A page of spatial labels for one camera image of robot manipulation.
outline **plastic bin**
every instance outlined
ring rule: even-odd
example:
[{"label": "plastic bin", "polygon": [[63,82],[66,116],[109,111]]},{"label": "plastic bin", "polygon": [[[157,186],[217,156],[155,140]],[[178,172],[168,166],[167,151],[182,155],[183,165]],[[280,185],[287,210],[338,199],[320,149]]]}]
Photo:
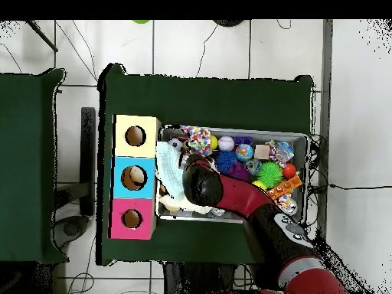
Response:
[{"label": "plastic bin", "polygon": [[[308,167],[309,167],[309,156],[310,156],[310,140],[305,134],[299,133],[285,133],[285,132],[267,132],[267,131],[252,131],[243,129],[217,129],[213,127],[202,126],[201,128],[209,129],[214,136],[218,139],[221,136],[250,136],[253,139],[253,145],[264,144],[266,141],[271,139],[275,141],[287,141],[292,145],[294,151],[294,157],[291,163],[300,172],[299,177],[303,183],[302,186],[294,189],[292,198],[298,204],[297,213],[293,216],[294,221],[298,223],[306,222],[306,210],[307,210],[307,192],[308,192]],[[166,126],[162,128],[159,135],[160,141],[169,141],[176,135],[183,134],[183,132],[177,128]],[[212,214],[199,214],[190,211],[168,211],[165,206],[156,200],[155,207],[156,214],[166,220],[188,220],[188,221],[210,221],[210,222],[227,222],[227,223],[242,223],[242,219],[233,212],[225,212],[224,215],[217,217]]]}]

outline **dark green tablecloth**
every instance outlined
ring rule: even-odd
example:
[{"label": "dark green tablecloth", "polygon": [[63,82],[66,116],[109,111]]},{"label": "dark green tablecloth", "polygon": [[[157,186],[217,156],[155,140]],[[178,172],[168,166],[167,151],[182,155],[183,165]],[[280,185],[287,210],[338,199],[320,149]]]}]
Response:
[{"label": "dark green tablecloth", "polygon": [[97,254],[110,260],[252,263],[242,224],[158,220],[152,239],[107,238],[113,114],[155,116],[162,124],[309,134],[312,78],[183,79],[101,74]]},{"label": "dark green tablecloth", "polygon": [[54,92],[64,70],[0,74],[0,261],[66,261],[51,242]]}]

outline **orange ball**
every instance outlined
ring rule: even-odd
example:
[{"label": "orange ball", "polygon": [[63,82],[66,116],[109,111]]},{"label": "orange ball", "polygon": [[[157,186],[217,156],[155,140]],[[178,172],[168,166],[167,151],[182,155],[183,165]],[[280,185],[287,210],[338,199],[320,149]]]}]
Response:
[{"label": "orange ball", "polygon": [[293,164],[288,163],[286,167],[283,168],[282,172],[284,178],[290,179],[296,175],[297,169]]}]

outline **shape sorter box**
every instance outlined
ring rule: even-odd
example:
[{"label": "shape sorter box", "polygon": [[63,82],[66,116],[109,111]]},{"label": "shape sorter box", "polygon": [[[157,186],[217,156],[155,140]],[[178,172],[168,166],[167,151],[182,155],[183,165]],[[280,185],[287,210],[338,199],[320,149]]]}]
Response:
[{"label": "shape sorter box", "polygon": [[[151,116],[115,115],[115,148],[114,155],[121,157],[155,158],[156,141],[161,123]],[[128,132],[137,128],[142,135],[142,143],[131,145]]]},{"label": "shape sorter box", "polygon": [[[123,215],[129,210],[137,211],[141,220],[136,228],[123,223]],[[155,202],[152,199],[114,198],[109,231],[110,239],[150,240],[155,229]]]},{"label": "shape sorter box", "polygon": [[[111,169],[114,177],[108,231],[111,239],[151,239],[156,223],[155,150],[160,127],[161,123],[151,116],[113,117]],[[133,181],[130,175],[135,170],[133,167],[142,171],[142,185],[129,185],[124,181],[126,177]],[[127,221],[130,214],[134,218]]]}]

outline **pink box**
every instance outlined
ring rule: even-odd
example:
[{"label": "pink box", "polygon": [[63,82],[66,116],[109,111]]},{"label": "pink box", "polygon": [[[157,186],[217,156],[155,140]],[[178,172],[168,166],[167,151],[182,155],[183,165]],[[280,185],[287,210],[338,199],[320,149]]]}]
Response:
[{"label": "pink box", "polygon": [[[144,198],[114,198],[110,239],[136,239],[149,240],[155,229],[156,216],[154,200]],[[127,210],[136,210],[142,216],[142,221],[137,228],[128,228],[123,224],[122,215]]]}]

